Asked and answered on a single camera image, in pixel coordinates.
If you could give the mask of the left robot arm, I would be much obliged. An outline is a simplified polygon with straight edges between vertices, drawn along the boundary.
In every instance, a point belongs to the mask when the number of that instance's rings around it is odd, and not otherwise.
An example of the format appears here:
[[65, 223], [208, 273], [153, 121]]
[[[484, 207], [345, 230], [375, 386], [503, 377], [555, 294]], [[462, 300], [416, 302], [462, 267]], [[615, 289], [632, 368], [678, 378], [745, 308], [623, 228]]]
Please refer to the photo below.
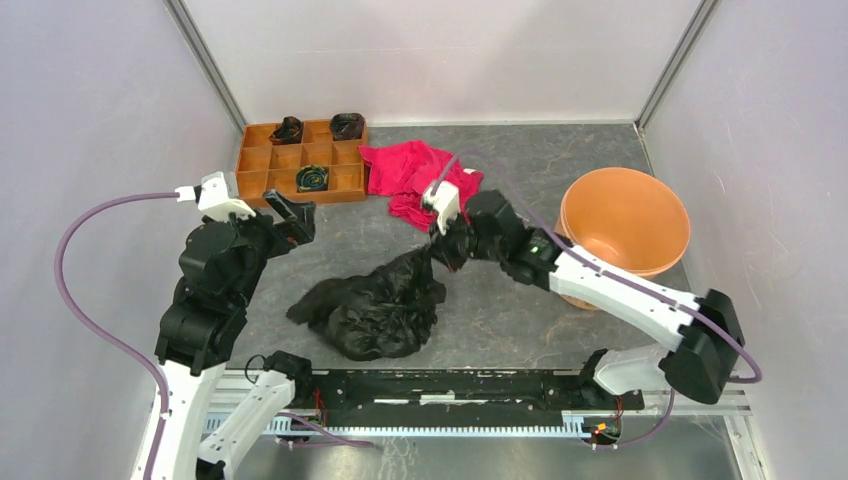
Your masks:
[[313, 241], [316, 206], [268, 190], [263, 198], [280, 216], [276, 221], [220, 182], [177, 193], [196, 202], [203, 223], [186, 239], [182, 276], [160, 320], [155, 355], [164, 379], [132, 476], [231, 479], [274, 416], [306, 405], [314, 394], [310, 362], [277, 352], [226, 420], [201, 437], [262, 273], [270, 259]]

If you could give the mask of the black plastic trash bag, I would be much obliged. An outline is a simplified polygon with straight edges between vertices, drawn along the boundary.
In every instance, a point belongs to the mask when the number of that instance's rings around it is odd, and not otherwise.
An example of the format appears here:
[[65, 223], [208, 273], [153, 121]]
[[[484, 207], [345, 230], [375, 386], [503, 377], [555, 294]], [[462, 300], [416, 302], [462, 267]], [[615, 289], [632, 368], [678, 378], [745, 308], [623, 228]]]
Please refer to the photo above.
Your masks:
[[408, 357], [426, 345], [446, 300], [425, 246], [399, 255], [366, 275], [322, 280], [288, 308], [286, 318], [307, 325], [345, 358], [365, 362]]

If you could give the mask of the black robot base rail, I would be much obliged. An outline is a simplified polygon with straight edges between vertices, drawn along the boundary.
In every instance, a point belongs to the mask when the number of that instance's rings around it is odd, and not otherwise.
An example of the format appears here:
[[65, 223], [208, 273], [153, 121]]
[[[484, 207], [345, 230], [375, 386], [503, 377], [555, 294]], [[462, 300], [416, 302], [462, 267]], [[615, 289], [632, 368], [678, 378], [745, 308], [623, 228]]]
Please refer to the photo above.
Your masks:
[[329, 369], [277, 351], [263, 363], [295, 382], [290, 408], [324, 427], [553, 427], [564, 412], [604, 415], [645, 406], [569, 370]]

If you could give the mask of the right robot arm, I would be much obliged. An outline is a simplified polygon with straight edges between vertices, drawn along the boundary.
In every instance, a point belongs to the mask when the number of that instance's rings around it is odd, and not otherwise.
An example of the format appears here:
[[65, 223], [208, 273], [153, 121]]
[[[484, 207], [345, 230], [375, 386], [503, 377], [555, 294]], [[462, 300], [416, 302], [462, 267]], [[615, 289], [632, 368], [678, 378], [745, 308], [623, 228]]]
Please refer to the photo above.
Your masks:
[[426, 187], [422, 205], [436, 216], [432, 255], [450, 270], [471, 259], [494, 262], [518, 283], [587, 302], [653, 339], [647, 347], [593, 353], [577, 382], [585, 405], [602, 408], [649, 387], [713, 405], [728, 384], [743, 383], [733, 370], [751, 358], [726, 294], [697, 296], [614, 267], [547, 227], [525, 225], [498, 190], [462, 204], [457, 188], [443, 182]]

